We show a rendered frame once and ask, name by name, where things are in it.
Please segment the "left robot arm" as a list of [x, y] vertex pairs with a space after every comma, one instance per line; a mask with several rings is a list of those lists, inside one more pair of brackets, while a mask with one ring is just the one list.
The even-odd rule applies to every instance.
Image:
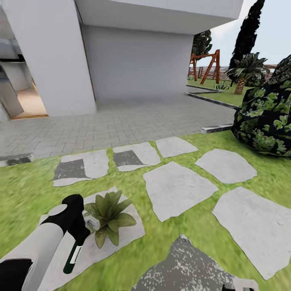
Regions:
[[99, 230], [99, 220], [82, 214], [81, 195], [67, 196], [54, 207], [22, 243], [0, 260], [0, 291], [38, 291], [53, 256], [66, 232], [82, 243], [91, 234], [87, 225]]

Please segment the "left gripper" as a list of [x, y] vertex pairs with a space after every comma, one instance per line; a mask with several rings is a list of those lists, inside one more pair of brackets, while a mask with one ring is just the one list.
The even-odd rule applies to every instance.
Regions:
[[68, 233], [70, 233], [80, 243], [84, 242], [84, 240], [91, 234], [90, 230], [85, 227], [84, 219], [76, 225], [71, 225], [68, 228]]

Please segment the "insectifuge atomizer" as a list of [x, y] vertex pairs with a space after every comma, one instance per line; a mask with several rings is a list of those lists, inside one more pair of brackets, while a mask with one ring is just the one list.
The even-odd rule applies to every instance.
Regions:
[[76, 263], [76, 261], [77, 261], [77, 259], [79, 257], [79, 254], [81, 252], [82, 247], [83, 247], [83, 245], [76, 240], [75, 244], [74, 244], [74, 246], [72, 248], [72, 251], [71, 251], [71, 253], [69, 255], [69, 258], [68, 258], [68, 260], [67, 260], [67, 262], [65, 264], [65, 267], [63, 269], [63, 272], [65, 274], [70, 274], [73, 271], [73, 268], [74, 268], [75, 263]]

